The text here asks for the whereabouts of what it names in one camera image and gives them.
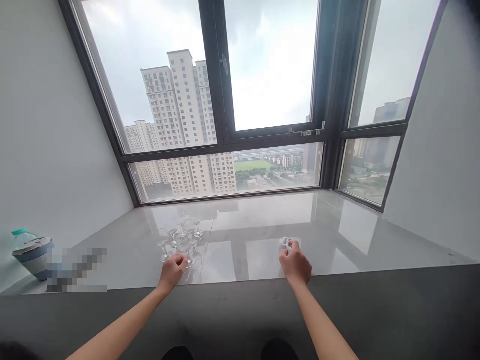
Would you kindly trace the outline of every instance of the pixelated blur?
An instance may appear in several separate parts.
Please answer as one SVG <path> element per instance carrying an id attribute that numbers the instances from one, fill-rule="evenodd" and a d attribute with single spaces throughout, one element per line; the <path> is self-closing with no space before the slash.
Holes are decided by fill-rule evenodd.
<path id="1" fill-rule="evenodd" d="M 106 285 L 80 285 L 78 279 L 88 277 L 104 262 L 106 248 L 89 248 L 87 254 L 76 254 L 70 248 L 62 249 L 61 255 L 50 253 L 47 271 L 47 293 L 106 293 Z"/>

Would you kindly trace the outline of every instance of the forearm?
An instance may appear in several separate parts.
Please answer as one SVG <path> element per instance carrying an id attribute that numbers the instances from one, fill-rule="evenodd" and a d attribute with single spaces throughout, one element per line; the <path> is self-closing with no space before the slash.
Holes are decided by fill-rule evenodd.
<path id="1" fill-rule="evenodd" d="M 169 293 L 156 288 L 67 360 L 117 360 Z"/>
<path id="2" fill-rule="evenodd" d="M 305 283 L 292 283 L 316 353 L 321 360 L 358 360 L 358 357 Z"/>

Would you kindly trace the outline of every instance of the sports field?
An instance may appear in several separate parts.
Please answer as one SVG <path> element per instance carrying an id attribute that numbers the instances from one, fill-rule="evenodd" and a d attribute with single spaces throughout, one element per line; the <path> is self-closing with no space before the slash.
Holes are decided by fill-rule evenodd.
<path id="1" fill-rule="evenodd" d="M 273 166 L 266 160 L 251 160 L 251 161 L 235 161 L 233 163 L 235 171 L 245 171 L 252 169 L 266 169 L 267 171 Z"/>

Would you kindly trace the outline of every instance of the marble countertop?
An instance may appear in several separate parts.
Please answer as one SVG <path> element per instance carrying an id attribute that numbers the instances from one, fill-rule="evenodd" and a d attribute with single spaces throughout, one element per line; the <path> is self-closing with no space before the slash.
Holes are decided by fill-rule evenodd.
<path id="1" fill-rule="evenodd" d="M 180 231 L 185 219 L 199 220 L 203 235 L 181 284 L 282 278 L 283 237 L 299 241 L 314 276 L 475 264 L 325 190 L 137 208 L 74 248 L 56 249 L 54 261 L 92 262 L 103 254 L 74 273 L 79 278 L 68 291 L 154 287 L 162 270 L 160 229 Z M 45 291 L 45 283 L 26 278 L 3 295 Z"/>

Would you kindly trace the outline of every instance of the hand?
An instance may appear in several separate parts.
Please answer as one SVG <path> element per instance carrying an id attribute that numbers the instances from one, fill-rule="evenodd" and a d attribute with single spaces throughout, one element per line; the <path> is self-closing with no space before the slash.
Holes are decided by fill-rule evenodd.
<path id="1" fill-rule="evenodd" d="M 178 252 L 165 261 L 156 288 L 170 294 L 185 273 L 187 261 L 188 257 Z"/>
<path id="2" fill-rule="evenodd" d="M 290 285 L 307 284 L 312 277 L 312 265 L 300 250 L 299 242 L 290 240 L 290 255 L 287 249 L 280 252 L 280 264 Z"/>

